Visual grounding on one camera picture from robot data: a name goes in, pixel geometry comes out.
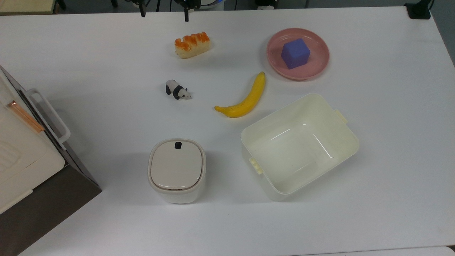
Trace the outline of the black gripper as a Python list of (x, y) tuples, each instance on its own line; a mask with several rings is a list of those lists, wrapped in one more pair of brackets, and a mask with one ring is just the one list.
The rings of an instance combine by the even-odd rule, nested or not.
[[(142, 17), (146, 16), (146, 5), (147, 0), (133, 0), (132, 3), (140, 6), (140, 13)], [(189, 10), (190, 8), (199, 8), (199, 0), (174, 0), (177, 4), (184, 8), (184, 19), (185, 22), (189, 22)]]

